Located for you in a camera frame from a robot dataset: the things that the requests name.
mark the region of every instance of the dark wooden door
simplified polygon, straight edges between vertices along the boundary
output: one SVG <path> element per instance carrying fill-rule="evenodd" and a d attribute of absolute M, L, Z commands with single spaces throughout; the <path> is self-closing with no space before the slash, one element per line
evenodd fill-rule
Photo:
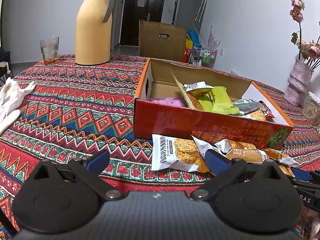
<path fill-rule="evenodd" d="M 164 0 L 125 0 L 120 45 L 138 46 L 139 20 L 161 22 Z"/>

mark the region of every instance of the screw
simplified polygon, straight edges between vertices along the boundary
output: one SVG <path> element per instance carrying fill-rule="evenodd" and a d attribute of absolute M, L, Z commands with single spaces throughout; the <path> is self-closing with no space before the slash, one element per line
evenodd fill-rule
<path fill-rule="evenodd" d="M 240 158 L 233 158 L 231 161 L 232 161 L 232 163 L 236 163 L 236 162 L 239 162 L 239 161 L 241 161 L 242 159 L 240 159 Z"/>
<path fill-rule="evenodd" d="M 197 198 L 203 198 L 203 197 L 207 197 L 209 195 L 209 192 L 206 191 L 205 189 L 196 189 L 193 192 L 193 195 Z"/>
<path fill-rule="evenodd" d="M 119 198 L 121 196 L 121 192 L 116 189 L 112 189 L 106 192 L 106 196 L 108 198 Z"/>

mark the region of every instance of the pink packet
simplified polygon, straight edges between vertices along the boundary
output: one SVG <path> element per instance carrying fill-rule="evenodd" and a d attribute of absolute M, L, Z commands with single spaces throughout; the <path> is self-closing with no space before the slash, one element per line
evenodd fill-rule
<path fill-rule="evenodd" d="M 150 98 L 148 101 L 167 106 L 186 107 L 182 98 Z"/>

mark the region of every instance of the pink decoration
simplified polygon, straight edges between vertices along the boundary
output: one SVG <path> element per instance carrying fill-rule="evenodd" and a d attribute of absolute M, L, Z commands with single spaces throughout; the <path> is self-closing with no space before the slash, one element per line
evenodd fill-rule
<path fill-rule="evenodd" d="M 283 95 L 284 99 L 294 106 L 300 105 L 309 92 L 312 73 L 313 69 L 308 64 L 296 59 L 288 78 L 289 86 Z"/>
<path fill-rule="evenodd" d="M 167 106 L 186 107 L 182 98 L 150 98 L 148 101 Z"/>

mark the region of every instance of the thermos handle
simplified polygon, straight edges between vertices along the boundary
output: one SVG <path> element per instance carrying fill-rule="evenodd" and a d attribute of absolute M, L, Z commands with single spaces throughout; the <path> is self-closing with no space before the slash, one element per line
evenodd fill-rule
<path fill-rule="evenodd" d="M 113 10 L 113 5 L 115 3 L 115 0 L 109 0 L 109 4 L 108 4 L 108 8 L 107 8 L 107 11 L 106 11 L 106 14 L 103 18 L 103 22 L 106 23 L 109 18 L 110 18 L 110 15 L 112 13 L 112 10 Z"/>

